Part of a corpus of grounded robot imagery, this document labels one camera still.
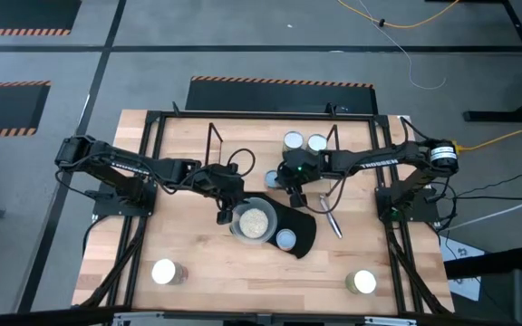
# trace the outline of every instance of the cylindrical container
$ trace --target cylindrical container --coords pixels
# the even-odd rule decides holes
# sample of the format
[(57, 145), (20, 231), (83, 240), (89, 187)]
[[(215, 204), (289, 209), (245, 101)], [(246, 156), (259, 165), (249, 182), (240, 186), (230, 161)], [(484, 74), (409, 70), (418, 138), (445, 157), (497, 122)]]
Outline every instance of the cylindrical container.
[(161, 259), (152, 267), (152, 280), (156, 284), (177, 285), (185, 282), (189, 277), (189, 270), (170, 259)]
[(317, 155), (317, 152), (320, 150), (327, 149), (327, 138), (314, 134), (309, 136), (309, 139), (307, 140), (307, 150), (309, 150), (311, 153)]
[(304, 135), (297, 131), (289, 131), (283, 137), (283, 151), (300, 149), (304, 145)]
[(265, 185), (271, 189), (279, 189), (279, 183), (277, 183), (277, 170), (269, 170), (265, 173)]
[(355, 294), (369, 294), (376, 289), (376, 279), (368, 271), (351, 272), (345, 277), (345, 287)]
[(295, 241), (297, 241), (297, 237), (295, 233), (290, 229), (282, 229), (277, 232), (277, 246), (279, 249), (283, 251), (290, 251), (295, 246)]
[[(267, 240), (269, 240), (273, 236), (273, 234), (276, 232), (277, 222), (278, 222), (277, 221), (277, 212), (273, 208), (273, 206), (271, 206), (271, 204), (269, 204), (266, 200), (264, 200), (262, 198), (250, 197), (250, 198), (247, 198), (246, 201), (248, 203), (237, 205), (233, 209), (233, 222), (230, 224), (229, 230), (241, 242), (243, 242), (245, 244), (250, 244), (250, 245), (259, 245), (259, 244), (262, 244), (262, 243), (266, 242)], [(246, 213), (248, 211), (252, 211), (252, 210), (257, 211), (254, 213), (254, 215), (256, 215), (256, 216), (259, 213), (258, 211), (263, 212), (263, 214), (266, 216), (266, 230), (263, 234), (261, 234), (260, 236), (257, 236), (257, 237), (247, 236), (246, 234), (250, 234), (251, 230), (243, 229), (243, 227), (245, 225), (243, 225), (242, 222), (246, 222), (247, 219), (249, 220), (248, 222), (257, 221), (257, 222), (265, 223), (264, 221), (257, 220), (256, 218), (249, 218), (252, 216), (246, 217)]]

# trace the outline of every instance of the wooden table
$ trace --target wooden table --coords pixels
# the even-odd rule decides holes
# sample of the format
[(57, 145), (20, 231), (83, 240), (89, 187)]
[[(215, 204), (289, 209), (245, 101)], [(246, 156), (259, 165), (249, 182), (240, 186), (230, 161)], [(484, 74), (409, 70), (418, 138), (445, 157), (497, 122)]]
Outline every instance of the wooden table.
[[(114, 146), (138, 151), (146, 117), (145, 110), (124, 110), (116, 131)], [(394, 142), (404, 138), (396, 116), (389, 116)], [(245, 177), (246, 191), (264, 191), (288, 205), (284, 191), (268, 191), (265, 173), (275, 169), (281, 159), (283, 136), (297, 130), (305, 139), (311, 134), (326, 135), (338, 125), (340, 148), (352, 151), (372, 148), (368, 124), (356, 121), (326, 120), (210, 120), (168, 118), (160, 152), (161, 158), (204, 159), (208, 124), (213, 122), (224, 142), (213, 141), (212, 162), (247, 147), (256, 154), (256, 166)], [(383, 142), (382, 132), (379, 139)], [(153, 140), (147, 153), (152, 152)], [(251, 158), (243, 153), (234, 160), (245, 171)], [(402, 178), (412, 167), (398, 168)], [(386, 180), (391, 180), (385, 171)], [(308, 204), (321, 209), (318, 193), (330, 189), (331, 180), (304, 186)], [(379, 222), (373, 190), (373, 169), (348, 178), (334, 216), (343, 231), (338, 239), (325, 216), (315, 215), (317, 236), (311, 252), (297, 260), (270, 244), (241, 244), (227, 225), (216, 224), (217, 208), (210, 198), (187, 191), (168, 196), (161, 190), (155, 212), (149, 218), (141, 252), (133, 309), (181, 310), (199, 312), (283, 312), (328, 314), (396, 314), (388, 245)], [(121, 217), (109, 217), (90, 233), (73, 303), (88, 298), (114, 263), (122, 226)], [(417, 270), (441, 303), (452, 308), (437, 236), (423, 223), (410, 223), (411, 243)], [(169, 258), (189, 270), (182, 285), (157, 285), (150, 276), (152, 265)], [(344, 288), (346, 274), (371, 271), (378, 282), (373, 294), (355, 295)], [(118, 302), (123, 301), (128, 272), (121, 277)], [(411, 292), (402, 271), (406, 303), (411, 310)]]

